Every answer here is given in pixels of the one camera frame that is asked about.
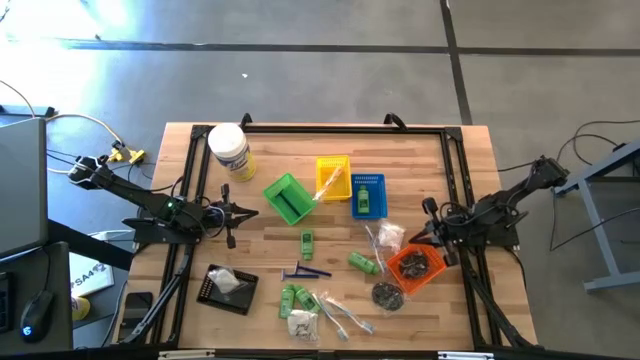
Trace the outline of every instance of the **green basket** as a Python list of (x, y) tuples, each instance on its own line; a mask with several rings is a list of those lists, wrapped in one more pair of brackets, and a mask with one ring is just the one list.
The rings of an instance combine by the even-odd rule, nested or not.
[(284, 174), (262, 193), (289, 225), (295, 225), (317, 204), (298, 180), (289, 173)]

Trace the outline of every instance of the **blue basket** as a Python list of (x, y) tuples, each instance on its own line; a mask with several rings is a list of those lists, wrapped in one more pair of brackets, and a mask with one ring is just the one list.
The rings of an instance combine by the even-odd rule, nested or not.
[[(358, 190), (366, 186), (369, 192), (369, 213), (358, 214)], [(387, 191), (382, 174), (351, 174), (351, 215), (355, 219), (381, 219), (387, 217)]]

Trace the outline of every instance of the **computer mouse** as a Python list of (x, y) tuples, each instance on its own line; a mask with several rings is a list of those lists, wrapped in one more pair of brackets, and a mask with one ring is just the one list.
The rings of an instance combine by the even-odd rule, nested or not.
[(35, 294), (24, 306), (20, 318), (20, 335), (28, 343), (42, 340), (51, 325), (51, 304), (53, 293), (42, 290)]

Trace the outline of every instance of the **white container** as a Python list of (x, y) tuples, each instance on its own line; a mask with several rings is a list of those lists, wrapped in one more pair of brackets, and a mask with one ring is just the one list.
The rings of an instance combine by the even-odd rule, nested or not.
[(256, 172), (256, 164), (242, 129), (234, 123), (222, 123), (209, 132), (211, 152), (235, 181), (247, 181)]

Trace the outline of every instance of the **wooden tabletop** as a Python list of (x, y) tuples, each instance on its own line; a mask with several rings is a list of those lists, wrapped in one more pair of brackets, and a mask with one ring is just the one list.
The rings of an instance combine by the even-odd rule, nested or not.
[[(167, 124), (153, 177), (154, 188), (171, 184), (182, 175), (192, 125)], [(501, 188), (491, 139), (485, 126), (463, 126), (462, 130), (473, 190), (478, 199)], [(212, 200), (219, 199), (220, 185), (229, 183), (231, 201), (241, 207), (259, 210), (260, 215), (246, 221), (235, 231), (236, 249), (227, 249), (224, 235), (216, 239), (204, 239), (196, 247), (180, 337), (181, 348), (472, 348), (459, 267), (448, 268), (411, 296), (401, 310), (385, 316), (371, 301), (371, 289), (380, 281), (380, 277), (365, 275), (347, 263), (348, 254), (352, 251), (373, 255), (365, 230), (351, 217), (349, 201), (319, 204), (297, 225), (288, 226), (262, 195), (267, 186), (287, 172), (293, 174), (313, 194), (316, 156), (349, 155), (352, 173), (385, 175), (388, 219), (407, 228), (406, 242), (422, 229), (427, 220), (421, 208), (423, 198), (432, 196), (438, 203), (449, 200), (437, 136), (248, 134), (247, 137), (257, 164), (253, 179), (245, 183), (230, 181), (224, 169), (212, 157), (205, 196)], [(454, 158), (453, 162), (457, 168), (457, 159)], [(195, 164), (190, 196), (195, 193), (199, 158), (196, 158)], [(301, 259), (301, 229), (314, 230), (315, 251), (308, 265), (333, 272), (333, 277), (295, 283), (309, 290), (328, 292), (373, 324), (376, 327), (374, 335), (365, 334), (351, 321), (341, 317), (340, 322), (350, 336), (348, 342), (342, 342), (337, 337), (334, 324), (321, 315), (320, 340), (317, 344), (304, 344), (289, 337), (286, 320), (278, 318), (280, 293), (288, 283), (281, 282), (280, 272), (283, 268), (291, 271), (296, 260)], [(179, 251), (178, 264), (181, 253), (182, 249)], [(155, 300), (166, 254), (166, 245), (151, 245), (137, 255), (129, 273), (127, 292), (151, 291), (155, 294)], [(497, 303), (522, 335), (536, 342), (518, 264), (502, 249), (489, 249), (487, 258)], [(228, 265), (260, 277), (247, 316), (195, 301), (207, 267), (212, 263)], [(174, 304), (175, 296), (168, 307), (163, 338), (166, 338), (171, 327)], [(486, 312), (481, 306), (479, 314), (485, 337), (488, 338)]]

